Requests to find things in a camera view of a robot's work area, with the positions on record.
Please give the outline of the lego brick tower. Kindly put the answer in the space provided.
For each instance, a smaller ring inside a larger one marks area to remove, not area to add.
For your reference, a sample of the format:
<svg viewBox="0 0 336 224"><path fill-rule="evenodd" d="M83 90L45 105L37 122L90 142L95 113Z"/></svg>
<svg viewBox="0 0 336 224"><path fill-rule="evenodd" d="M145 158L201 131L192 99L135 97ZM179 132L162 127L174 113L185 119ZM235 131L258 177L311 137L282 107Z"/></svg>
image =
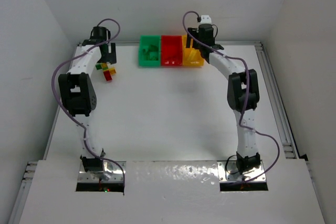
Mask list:
<svg viewBox="0 0 336 224"><path fill-rule="evenodd" d="M111 63L97 63L95 65L97 70L102 70L106 82L111 82L113 76L116 74L116 69Z"/></svg>

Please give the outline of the green lego brick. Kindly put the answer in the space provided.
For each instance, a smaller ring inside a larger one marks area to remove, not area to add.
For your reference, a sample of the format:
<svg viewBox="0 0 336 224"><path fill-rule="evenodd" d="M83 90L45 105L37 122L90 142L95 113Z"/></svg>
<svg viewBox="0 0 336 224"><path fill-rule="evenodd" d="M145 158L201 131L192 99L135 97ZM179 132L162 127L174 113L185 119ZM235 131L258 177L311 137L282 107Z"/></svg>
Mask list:
<svg viewBox="0 0 336 224"><path fill-rule="evenodd" d="M157 61L159 59L159 48L156 45L143 46L141 53L144 60Z"/></svg>

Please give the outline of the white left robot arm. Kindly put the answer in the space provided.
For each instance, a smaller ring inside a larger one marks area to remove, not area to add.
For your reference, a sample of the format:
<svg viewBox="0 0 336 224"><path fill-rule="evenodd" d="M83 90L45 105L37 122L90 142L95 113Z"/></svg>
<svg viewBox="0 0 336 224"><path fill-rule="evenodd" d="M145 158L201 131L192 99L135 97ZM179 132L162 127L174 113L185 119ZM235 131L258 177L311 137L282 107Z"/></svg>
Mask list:
<svg viewBox="0 0 336 224"><path fill-rule="evenodd" d="M104 171L105 152L94 139L91 121L97 106L97 96L91 81L96 64L110 55L110 31L102 26L92 29L90 38L80 43L74 54L74 61L67 73L60 74L58 84L62 105L75 120L81 143L82 165L85 172Z"/></svg>

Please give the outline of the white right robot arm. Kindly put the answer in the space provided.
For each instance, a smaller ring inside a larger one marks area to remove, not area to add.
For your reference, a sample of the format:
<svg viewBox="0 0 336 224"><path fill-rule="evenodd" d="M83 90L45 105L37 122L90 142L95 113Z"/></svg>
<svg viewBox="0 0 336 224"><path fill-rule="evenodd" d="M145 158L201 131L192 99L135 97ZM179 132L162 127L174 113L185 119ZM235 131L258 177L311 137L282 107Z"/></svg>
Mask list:
<svg viewBox="0 0 336 224"><path fill-rule="evenodd" d="M254 127L255 110L260 100L257 72L249 69L244 59L228 56L224 48L215 43L211 24L189 27L186 31L187 48L199 50L201 57L228 81L227 102L237 122L236 167L243 174L260 165Z"/></svg>

